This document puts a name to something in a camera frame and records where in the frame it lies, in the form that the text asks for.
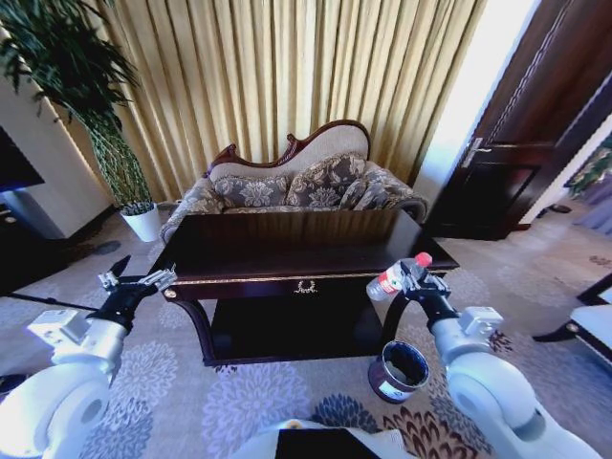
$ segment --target beige curtain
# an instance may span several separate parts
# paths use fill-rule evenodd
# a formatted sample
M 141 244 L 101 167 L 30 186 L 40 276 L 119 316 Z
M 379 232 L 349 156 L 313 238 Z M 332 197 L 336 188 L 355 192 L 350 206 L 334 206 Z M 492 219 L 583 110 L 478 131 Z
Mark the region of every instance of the beige curtain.
M 116 0 L 100 29 L 138 68 L 124 133 L 156 200 L 225 146 L 268 162 L 286 135 L 361 121 L 412 179 L 485 0 Z

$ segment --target door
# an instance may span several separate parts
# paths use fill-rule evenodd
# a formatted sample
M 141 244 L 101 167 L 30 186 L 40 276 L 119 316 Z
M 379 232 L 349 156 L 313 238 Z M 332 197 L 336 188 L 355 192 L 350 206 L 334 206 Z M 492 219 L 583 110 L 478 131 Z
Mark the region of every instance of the door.
M 506 237 L 612 112 L 610 8 L 542 0 L 427 221 L 432 234 Z

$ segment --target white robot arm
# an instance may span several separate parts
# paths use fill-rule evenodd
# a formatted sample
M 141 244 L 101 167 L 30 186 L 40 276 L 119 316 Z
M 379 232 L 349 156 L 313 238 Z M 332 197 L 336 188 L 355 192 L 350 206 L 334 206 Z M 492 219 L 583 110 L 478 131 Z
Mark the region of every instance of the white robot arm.
M 404 298 L 399 300 L 421 304 L 447 366 L 453 402 L 476 423 L 498 457 L 601 458 L 553 419 L 515 366 L 492 354 L 489 336 L 502 321 L 493 308 L 466 308 L 459 314 L 448 304 L 450 289 L 441 278 L 425 269 L 416 278 L 419 270 L 404 263 L 402 271 Z
M 28 327 L 52 345 L 55 366 L 27 379 L 0 404 L 0 451 L 16 457 L 77 459 L 101 420 L 120 367 L 123 339 L 140 301 L 169 286 L 176 274 L 119 277 L 129 257 L 102 274 L 109 293 L 87 319 L 75 310 L 46 311 Z
M 124 268 L 127 261 L 121 263 Z M 26 380 L 0 405 L 0 451 L 17 457 L 78 457 L 108 404 L 138 303 L 176 278 L 165 270 L 117 279 L 122 268 L 116 265 L 100 277 L 110 295 L 86 321 L 75 312 L 51 311 L 30 326 L 54 347 L 56 366 Z M 447 366 L 450 396 L 498 457 L 600 458 L 551 417 L 516 367 L 491 353 L 488 338 L 502 320 L 494 309 L 467 308 L 460 315 L 448 304 L 450 290 L 442 279 L 425 269 L 417 278 L 418 270 L 404 263 L 402 271 L 404 288 L 396 301 L 416 300 L 423 307 Z

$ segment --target floor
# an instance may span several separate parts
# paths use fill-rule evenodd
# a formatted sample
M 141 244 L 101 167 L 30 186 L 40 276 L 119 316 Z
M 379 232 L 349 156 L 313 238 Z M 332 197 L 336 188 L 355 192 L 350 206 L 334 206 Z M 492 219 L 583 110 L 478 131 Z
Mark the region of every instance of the floor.
M 582 210 L 571 207 L 572 213 L 548 213 L 503 241 L 441 241 L 462 266 L 447 277 L 450 300 L 458 309 L 496 308 L 505 322 L 492 340 L 494 351 L 524 372 L 562 426 L 612 458 L 610 368 L 579 342 L 530 339 L 563 323 L 579 306 L 576 294 L 612 269 L 610 239 L 574 227 Z M 99 250 L 23 292 L 99 306 L 98 273 L 128 253 L 126 273 L 145 273 L 162 248 L 140 242 L 118 215 L 87 243 Z M 214 302 L 206 308 L 212 313 Z M 44 309 L 0 298 L 0 374 L 48 365 L 48 349 L 25 330 Z M 367 358 L 205 368 L 185 313 L 150 297 L 125 342 L 111 406 L 81 457 L 225 458 L 260 428 L 292 417 L 371 432 L 397 428 L 407 449 L 421 457 L 492 457 L 491 446 L 448 397 L 425 322 L 410 305 L 399 337 L 426 355 L 430 380 L 405 404 L 391 405 L 370 389 Z

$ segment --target lower shelf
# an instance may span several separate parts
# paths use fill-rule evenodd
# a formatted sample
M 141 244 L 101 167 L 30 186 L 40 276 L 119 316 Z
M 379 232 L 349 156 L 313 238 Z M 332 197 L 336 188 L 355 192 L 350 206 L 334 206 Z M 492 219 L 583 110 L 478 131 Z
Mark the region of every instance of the lower shelf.
M 374 356 L 381 322 L 365 292 L 220 299 L 211 325 L 220 364 Z

